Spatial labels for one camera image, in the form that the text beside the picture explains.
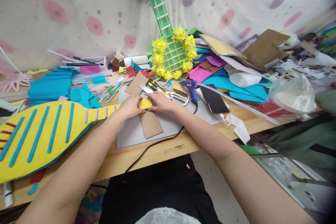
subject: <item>hand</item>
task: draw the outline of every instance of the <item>hand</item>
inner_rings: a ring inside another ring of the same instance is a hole
[[[141,96],[128,96],[117,109],[118,114],[126,120],[138,114],[146,113],[146,110],[138,107],[139,100],[141,99]]]
[[[156,106],[148,108],[148,111],[172,113],[175,109],[181,107],[180,104],[170,100],[163,92],[155,91],[154,93],[146,93],[145,95],[151,98],[156,104]]]

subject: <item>fabric backdrop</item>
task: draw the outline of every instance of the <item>fabric backdrop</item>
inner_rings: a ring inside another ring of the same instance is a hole
[[[316,31],[336,18],[335,0],[165,0],[173,26],[231,43],[265,29]],[[149,0],[0,0],[0,45],[21,70],[67,56],[141,55],[159,34]]]

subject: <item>yellow paper flower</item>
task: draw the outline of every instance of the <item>yellow paper flower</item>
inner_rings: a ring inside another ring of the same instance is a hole
[[[181,71],[176,71],[174,74],[173,74],[173,78],[174,79],[180,79],[182,76],[182,72]]]
[[[170,79],[171,75],[172,75],[171,72],[166,72],[166,73],[164,74],[164,79],[165,79],[165,80]]]
[[[193,35],[188,36],[184,41],[184,48],[186,51],[192,50],[196,47],[196,39]]]
[[[183,42],[183,40],[186,39],[186,31],[181,27],[178,26],[176,28],[173,28],[173,36],[172,39],[174,42]]]
[[[156,74],[159,75],[159,76],[163,77],[165,75],[165,73],[166,73],[166,70],[162,67],[159,67],[159,68],[156,69]]]
[[[154,47],[154,53],[162,54],[167,48],[167,43],[164,37],[158,38],[156,41],[152,41],[152,46]]]
[[[182,64],[182,70],[183,70],[183,72],[189,72],[193,68],[192,65],[193,64],[190,61],[183,62],[183,64]]]
[[[186,52],[185,54],[188,58],[188,60],[193,60],[197,56],[197,51],[196,49],[192,49]]]
[[[153,65],[151,69],[153,72],[155,72],[156,68],[157,68],[157,65]]]

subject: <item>green cloth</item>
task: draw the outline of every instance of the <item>green cloth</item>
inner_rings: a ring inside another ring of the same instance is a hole
[[[310,149],[318,144],[336,150],[336,90],[322,92],[316,98],[328,114],[270,135],[266,143],[285,157],[295,159],[336,182],[336,157]]]

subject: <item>person's right hand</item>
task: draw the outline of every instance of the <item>person's right hand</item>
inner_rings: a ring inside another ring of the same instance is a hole
[[[170,100],[163,92],[155,91],[154,93],[146,93],[146,96],[151,98],[156,106],[148,108],[148,111],[157,111],[161,113],[172,113],[181,105]]]

